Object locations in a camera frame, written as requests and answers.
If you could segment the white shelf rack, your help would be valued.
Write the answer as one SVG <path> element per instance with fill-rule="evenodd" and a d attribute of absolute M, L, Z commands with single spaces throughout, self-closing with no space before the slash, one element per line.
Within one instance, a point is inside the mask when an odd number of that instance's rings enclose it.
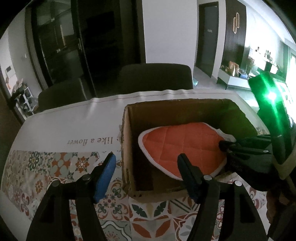
<path fill-rule="evenodd" d="M 24 119 L 35 114 L 38 108 L 38 99 L 34 97 L 26 84 L 18 88 L 20 95 L 16 97 L 16 106 Z"/>

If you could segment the brown cardboard box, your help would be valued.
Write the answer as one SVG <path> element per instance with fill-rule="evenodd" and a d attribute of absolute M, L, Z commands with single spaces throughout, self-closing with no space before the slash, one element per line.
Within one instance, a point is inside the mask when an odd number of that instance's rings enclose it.
<path fill-rule="evenodd" d="M 267 132 L 245 102 L 176 99 L 129 104 L 121 130 L 124 190 L 142 203 L 183 197 L 179 154 L 186 154 L 203 174 L 215 177 L 227 162 L 220 141 L 235 142 Z"/>

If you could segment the dark chair far left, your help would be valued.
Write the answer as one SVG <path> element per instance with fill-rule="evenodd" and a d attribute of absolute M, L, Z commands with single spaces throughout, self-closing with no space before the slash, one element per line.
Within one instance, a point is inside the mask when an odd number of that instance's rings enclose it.
<path fill-rule="evenodd" d="M 67 80 L 43 90 L 38 96 L 38 112 L 90 100 L 93 89 L 81 78 Z"/>

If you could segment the patterned tile tablecloth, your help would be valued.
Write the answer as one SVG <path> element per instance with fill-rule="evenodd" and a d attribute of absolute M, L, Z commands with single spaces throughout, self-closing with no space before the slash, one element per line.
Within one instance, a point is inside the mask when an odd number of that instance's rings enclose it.
<path fill-rule="evenodd" d="M 165 90 L 95 98 L 29 117 L 13 142 L 1 180 L 1 216 L 17 240 L 25 240 L 52 181 L 69 183 L 90 173 L 109 152 L 118 160 L 96 212 L 108 240 L 186 240 L 198 205 L 183 196 L 141 204 L 123 190 L 120 134 L 128 104 L 173 99 L 230 99 L 259 134 L 267 128 L 250 103 L 223 90 Z"/>

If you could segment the dark chair behind table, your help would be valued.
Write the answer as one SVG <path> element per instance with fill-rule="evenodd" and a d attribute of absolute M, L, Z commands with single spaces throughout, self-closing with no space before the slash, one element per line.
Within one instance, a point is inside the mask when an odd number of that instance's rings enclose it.
<path fill-rule="evenodd" d="M 191 69 L 183 64 L 147 63 L 126 65 L 117 82 L 120 94 L 140 91 L 193 89 Z"/>

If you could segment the white tv cabinet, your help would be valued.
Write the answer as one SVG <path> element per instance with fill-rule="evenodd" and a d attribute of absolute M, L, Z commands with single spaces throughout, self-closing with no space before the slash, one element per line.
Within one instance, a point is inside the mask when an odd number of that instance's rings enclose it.
<path fill-rule="evenodd" d="M 221 81 L 223 81 L 226 84 L 226 88 L 236 87 L 236 88 L 250 90 L 250 86 L 248 84 L 247 79 L 231 76 L 228 73 L 226 73 L 225 71 L 223 71 L 222 69 L 219 69 L 218 79 L 220 79 Z"/>

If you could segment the orange quilted pot holder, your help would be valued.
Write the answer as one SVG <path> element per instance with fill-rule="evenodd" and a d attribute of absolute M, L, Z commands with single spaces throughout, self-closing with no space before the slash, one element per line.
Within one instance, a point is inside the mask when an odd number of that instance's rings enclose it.
<path fill-rule="evenodd" d="M 226 165 L 226 155 L 219 149 L 220 141 L 235 142 L 236 139 L 203 122 L 151 128 L 138 137 L 138 145 L 148 161 L 180 181 L 179 154 L 186 154 L 204 175 L 217 176 Z"/>

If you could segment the gold wall ornament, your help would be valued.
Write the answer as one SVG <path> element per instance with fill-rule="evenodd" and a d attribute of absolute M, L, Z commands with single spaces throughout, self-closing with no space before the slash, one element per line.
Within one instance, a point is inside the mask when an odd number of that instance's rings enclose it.
<path fill-rule="evenodd" d="M 240 28 L 240 14 L 236 12 L 234 18 L 233 18 L 233 25 L 232 30 L 234 34 L 237 34 L 237 30 Z"/>

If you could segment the dark double glass door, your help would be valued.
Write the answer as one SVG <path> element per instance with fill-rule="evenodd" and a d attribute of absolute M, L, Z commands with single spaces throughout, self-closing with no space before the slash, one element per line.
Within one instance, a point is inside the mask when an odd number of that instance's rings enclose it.
<path fill-rule="evenodd" d="M 41 89 L 82 78 L 92 95 L 146 62 L 142 1 L 31 1 L 27 45 Z"/>

